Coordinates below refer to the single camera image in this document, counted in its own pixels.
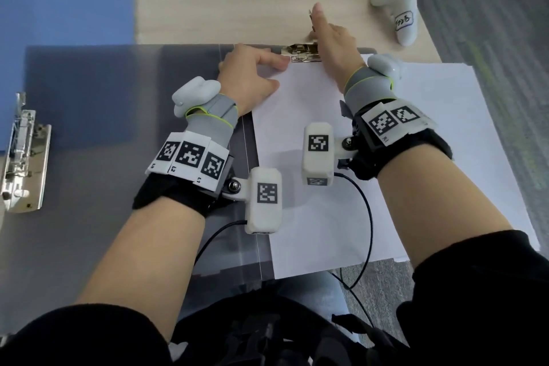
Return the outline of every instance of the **forearm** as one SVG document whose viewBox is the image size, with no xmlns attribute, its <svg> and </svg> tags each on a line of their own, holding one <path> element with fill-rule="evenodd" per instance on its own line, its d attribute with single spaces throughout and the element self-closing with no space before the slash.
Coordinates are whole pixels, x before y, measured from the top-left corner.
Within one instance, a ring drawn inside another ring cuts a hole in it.
<svg viewBox="0 0 549 366">
<path fill-rule="evenodd" d="M 454 243 L 512 229 L 454 162 L 430 145 L 395 157 L 378 181 L 414 267 Z"/>
<path fill-rule="evenodd" d="M 130 216 L 77 303 L 145 314 L 169 340 L 194 266 L 205 219 L 161 197 Z"/>
</svg>

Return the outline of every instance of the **person's left hand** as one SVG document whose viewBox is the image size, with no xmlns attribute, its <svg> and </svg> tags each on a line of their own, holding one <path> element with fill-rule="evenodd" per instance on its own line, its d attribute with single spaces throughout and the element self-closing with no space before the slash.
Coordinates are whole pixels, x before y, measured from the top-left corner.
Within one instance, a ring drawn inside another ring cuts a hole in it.
<svg viewBox="0 0 549 366">
<path fill-rule="evenodd" d="M 288 68 L 290 57 L 278 55 L 271 49 L 253 48 L 239 43 L 219 63 L 221 94 L 235 101 L 238 115 L 243 116 L 274 93 L 280 83 L 257 75 L 257 65 L 270 65 L 280 71 Z"/>
</svg>

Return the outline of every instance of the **black wrist strap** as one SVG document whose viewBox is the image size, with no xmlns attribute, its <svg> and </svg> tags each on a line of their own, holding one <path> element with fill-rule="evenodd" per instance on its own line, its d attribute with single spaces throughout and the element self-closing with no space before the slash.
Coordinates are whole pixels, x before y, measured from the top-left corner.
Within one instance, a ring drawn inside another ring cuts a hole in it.
<svg viewBox="0 0 549 366">
<path fill-rule="evenodd" d="M 198 191 L 192 182 L 172 175 L 151 173 L 135 196 L 132 208 L 143 208 L 159 197 L 171 198 L 204 217 L 217 207 L 216 198 Z"/>
<path fill-rule="evenodd" d="M 357 136 L 359 153 L 349 163 L 349 169 L 353 170 L 357 178 L 370 180 L 377 178 L 379 172 L 395 157 L 420 145 L 432 145 L 443 154 L 452 159 L 452 149 L 433 129 L 422 130 L 396 141 L 390 146 L 382 146 L 372 150 L 364 136 Z"/>
</svg>

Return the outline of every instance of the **joystick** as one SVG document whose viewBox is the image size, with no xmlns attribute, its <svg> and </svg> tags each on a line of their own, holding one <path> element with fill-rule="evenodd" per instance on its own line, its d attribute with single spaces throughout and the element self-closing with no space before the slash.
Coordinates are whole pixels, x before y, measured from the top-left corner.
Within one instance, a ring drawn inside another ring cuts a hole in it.
<svg viewBox="0 0 549 366">
<path fill-rule="evenodd" d="M 396 37 L 402 46 L 417 38 L 417 0 L 370 0 L 372 6 L 387 6 L 395 18 Z"/>
</svg>

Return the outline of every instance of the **person's right hand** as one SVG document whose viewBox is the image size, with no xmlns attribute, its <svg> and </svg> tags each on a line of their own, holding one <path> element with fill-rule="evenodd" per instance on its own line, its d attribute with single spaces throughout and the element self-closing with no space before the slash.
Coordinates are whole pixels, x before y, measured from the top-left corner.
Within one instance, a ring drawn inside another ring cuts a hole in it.
<svg viewBox="0 0 549 366">
<path fill-rule="evenodd" d="M 320 3 L 312 8 L 311 19 L 315 29 L 311 37 L 319 41 L 322 64 L 343 92 L 349 77 L 366 65 L 356 48 L 356 40 L 346 28 L 328 23 Z"/>
</svg>

